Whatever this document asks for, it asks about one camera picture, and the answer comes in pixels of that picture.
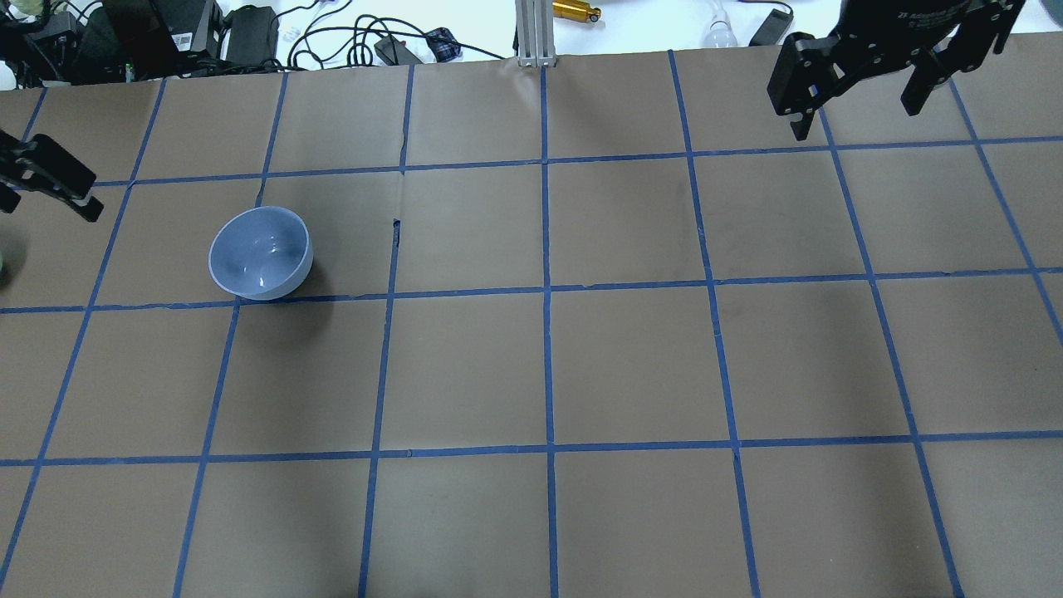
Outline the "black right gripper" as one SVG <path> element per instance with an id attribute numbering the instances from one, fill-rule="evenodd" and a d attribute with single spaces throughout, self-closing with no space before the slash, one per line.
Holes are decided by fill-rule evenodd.
<path id="1" fill-rule="evenodd" d="M 843 1 L 828 37 L 784 37 L 770 79 L 773 110 L 807 140 L 814 114 L 872 76 L 874 65 L 915 63 L 901 92 L 910 116 L 954 73 L 975 71 L 1002 53 L 1025 1 Z"/>

